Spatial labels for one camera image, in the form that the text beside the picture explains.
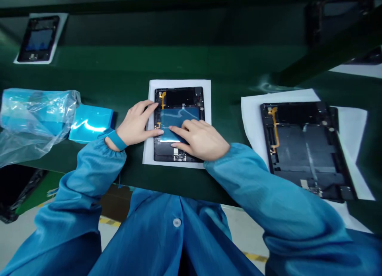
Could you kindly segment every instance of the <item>plastic packaging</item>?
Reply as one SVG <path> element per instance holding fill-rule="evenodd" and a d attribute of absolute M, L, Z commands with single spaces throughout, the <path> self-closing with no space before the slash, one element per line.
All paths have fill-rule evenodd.
<path fill-rule="evenodd" d="M 2 96 L 0 167 L 39 159 L 69 133 L 80 93 L 7 89 Z"/>

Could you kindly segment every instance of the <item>finger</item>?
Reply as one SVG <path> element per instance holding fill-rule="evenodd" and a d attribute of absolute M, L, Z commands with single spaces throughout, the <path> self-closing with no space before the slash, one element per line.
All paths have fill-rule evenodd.
<path fill-rule="evenodd" d="M 143 136 L 144 136 L 144 139 L 148 139 L 150 137 L 157 137 L 159 135 L 163 135 L 163 133 L 164 133 L 163 130 L 155 129 L 155 130 L 145 131 L 143 133 Z"/>
<path fill-rule="evenodd" d="M 141 115 L 145 109 L 145 107 L 147 107 L 148 105 L 151 105 L 153 103 L 153 101 L 150 101 L 150 100 L 145 100 L 145 101 L 140 101 L 139 103 L 137 103 L 134 107 L 134 112 L 136 114 L 139 114 Z"/>
<path fill-rule="evenodd" d="M 188 138 L 190 132 L 186 131 L 185 129 L 181 129 L 179 127 L 176 127 L 176 126 L 169 126 L 168 128 L 187 141 L 187 138 Z"/>
<path fill-rule="evenodd" d="M 149 105 L 146 109 L 146 111 L 143 112 L 142 116 L 146 119 L 150 117 L 150 115 L 155 111 L 156 107 L 158 107 L 159 103 L 154 103 L 152 105 Z"/>
<path fill-rule="evenodd" d="M 197 126 L 200 129 L 204 128 L 204 126 L 201 123 L 199 123 L 198 120 L 192 119 L 191 123 L 193 123 L 195 126 Z"/>
<path fill-rule="evenodd" d="M 171 146 L 177 149 L 181 149 L 182 151 L 185 151 L 186 153 L 189 153 L 190 155 L 192 155 L 192 149 L 189 145 L 186 145 L 184 143 L 173 143 L 171 144 Z"/>
<path fill-rule="evenodd" d="M 204 120 L 200 120 L 199 123 L 201 123 L 202 125 L 204 125 L 206 127 L 211 127 L 211 125 Z"/>
<path fill-rule="evenodd" d="M 193 124 L 190 120 L 185 120 L 182 124 L 182 129 L 187 129 L 189 131 L 195 130 L 197 126 Z"/>

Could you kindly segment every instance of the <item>wrist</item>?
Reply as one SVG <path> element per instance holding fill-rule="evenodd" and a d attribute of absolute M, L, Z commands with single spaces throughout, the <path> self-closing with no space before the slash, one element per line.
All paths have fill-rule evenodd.
<path fill-rule="evenodd" d="M 112 151 L 120 152 L 120 150 L 117 148 L 117 146 L 113 143 L 113 141 L 109 138 L 105 138 L 105 144 L 111 149 Z"/>

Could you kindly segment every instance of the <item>circuit board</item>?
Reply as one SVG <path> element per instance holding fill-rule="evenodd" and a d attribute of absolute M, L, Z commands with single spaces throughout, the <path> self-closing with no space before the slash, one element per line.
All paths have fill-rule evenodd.
<path fill-rule="evenodd" d="M 169 126 L 181 127 L 187 119 L 205 120 L 202 87 L 164 88 L 155 90 L 154 128 L 164 134 L 154 138 L 154 160 L 172 162 L 202 162 L 186 152 L 171 147 L 172 143 L 186 140 L 173 133 Z"/>

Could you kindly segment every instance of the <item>blue film sheet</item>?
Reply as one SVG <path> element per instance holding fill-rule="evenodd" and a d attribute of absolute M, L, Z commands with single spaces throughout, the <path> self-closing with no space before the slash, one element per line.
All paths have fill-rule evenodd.
<path fill-rule="evenodd" d="M 161 142 L 182 142 L 186 141 L 177 134 L 170 131 L 169 126 L 182 127 L 185 120 L 199 120 L 199 108 L 184 108 L 184 109 L 164 109 L 160 111 L 160 128 L 164 134 L 160 137 Z"/>

